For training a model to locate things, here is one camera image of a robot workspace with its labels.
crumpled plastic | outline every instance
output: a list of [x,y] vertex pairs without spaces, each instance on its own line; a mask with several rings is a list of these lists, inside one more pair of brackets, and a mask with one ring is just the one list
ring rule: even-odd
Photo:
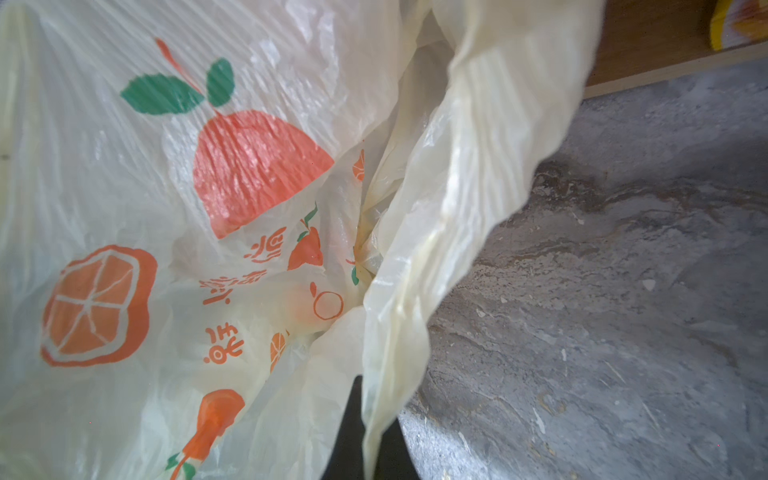
[[364,460],[426,323],[527,200],[602,1],[7,1],[0,476]]

green leaf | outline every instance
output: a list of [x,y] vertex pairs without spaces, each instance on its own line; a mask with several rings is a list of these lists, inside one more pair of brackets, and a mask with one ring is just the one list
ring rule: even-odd
[[315,202],[315,210],[312,210],[306,215],[306,217],[304,217],[304,224],[307,226],[307,228],[309,228],[310,220],[312,220],[312,217],[314,217],[316,213],[317,213],[317,202]]
[[166,467],[165,467],[166,470],[171,470],[176,465],[179,465],[179,461],[176,460],[176,457],[178,457],[178,456],[179,456],[179,454],[174,453],[173,455],[168,457],[168,465],[166,465]]
[[226,104],[235,91],[235,74],[226,58],[219,58],[210,66],[206,80],[208,101],[214,107]]
[[196,472],[194,467],[188,463],[185,463],[181,466],[181,469],[184,470],[184,476],[187,477],[187,480],[192,480],[192,477],[194,477]]
[[120,96],[140,114],[186,114],[205,98],[180,78],[144,75],[131,80]]

wooden edge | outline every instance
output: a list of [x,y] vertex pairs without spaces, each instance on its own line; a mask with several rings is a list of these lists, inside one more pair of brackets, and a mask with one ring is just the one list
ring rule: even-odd
[[657,81],[671,80],[684,75],[697,73],[698,71],[727,67],[745,61],[757,60],[762,57],[768,57],[768,41],[731,48],[730,50],[719,51],[704,58],[684,61],[677,65],[644,71],[640,74],[619,78],[618,80],[606,81],[597,85],[590,85],[584,89],[584,98],[599,97],[600,95],[611,94],[617,91],[627,90],[628,88],[641,87],[643,85],[656,83]]

wooden board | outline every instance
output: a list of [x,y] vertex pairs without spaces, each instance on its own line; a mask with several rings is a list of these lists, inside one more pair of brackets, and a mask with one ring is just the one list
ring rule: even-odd
[[607,0],[586,97],[669,80],[768,55],[768,43],[715,52],[709,24],[717,0]]

gray marble surface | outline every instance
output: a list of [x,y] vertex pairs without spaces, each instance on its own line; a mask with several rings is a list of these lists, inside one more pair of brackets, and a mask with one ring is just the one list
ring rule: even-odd
[[768,60],[595,98],[429,324],[422,478],[768,478]]

